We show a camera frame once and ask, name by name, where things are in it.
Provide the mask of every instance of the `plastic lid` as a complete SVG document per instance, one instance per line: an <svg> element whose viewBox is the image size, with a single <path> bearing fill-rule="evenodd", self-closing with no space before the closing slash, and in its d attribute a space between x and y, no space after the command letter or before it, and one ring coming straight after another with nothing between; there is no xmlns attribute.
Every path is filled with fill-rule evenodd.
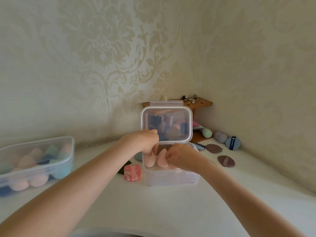
<svg viewBox="0 0 316 237"><path fill-rule="evenodd" d="M159 143L184 143L192 139L192 111L175 101L155 101L141 112L141 129L157 129Z"/></svg>

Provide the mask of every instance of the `plastic storage container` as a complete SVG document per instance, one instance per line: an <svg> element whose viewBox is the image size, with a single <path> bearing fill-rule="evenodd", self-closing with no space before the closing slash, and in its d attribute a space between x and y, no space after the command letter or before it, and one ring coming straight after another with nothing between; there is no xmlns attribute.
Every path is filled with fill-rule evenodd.
<svg viewBox="0 0 316 237"><path fill-rule="evenodd" d="M141 112L141 129L157 129L159 145L187 143L196 151L189 141L192 139L192 111L183 106L183 101L152 101ZM143 178L149 186L171 184L194 184L200 175L180 169L145 167L143 155Z"/></svg>
<svg viewBox="0 0 316 237"><path fill-rule="evenodd" d="M62 179L71 171L74 151L75 140L71 136L1 148L0 197Z"/></svg>

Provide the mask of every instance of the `white tabletop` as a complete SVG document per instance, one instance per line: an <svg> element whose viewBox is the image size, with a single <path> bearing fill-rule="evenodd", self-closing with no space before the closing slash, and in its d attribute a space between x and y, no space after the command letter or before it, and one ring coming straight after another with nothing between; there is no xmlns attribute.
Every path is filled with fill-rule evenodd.
<svg viewBox="0 0 316 237"><path fill-rule="evenodd" d="M230 151L215 139L201 142L222 146L223 152L202 153L216 162L229 155L236 166L225 168L234 179L285 216L308 236L316 235L316 194L241 150ZM78 168L111 143L77 151ZM0 198L0 222L50 185ZM196 185L145 186L117 174L101 193L76 229L104 227L119 232L152 236L248 236L223 200L200 178Z"/></svg>

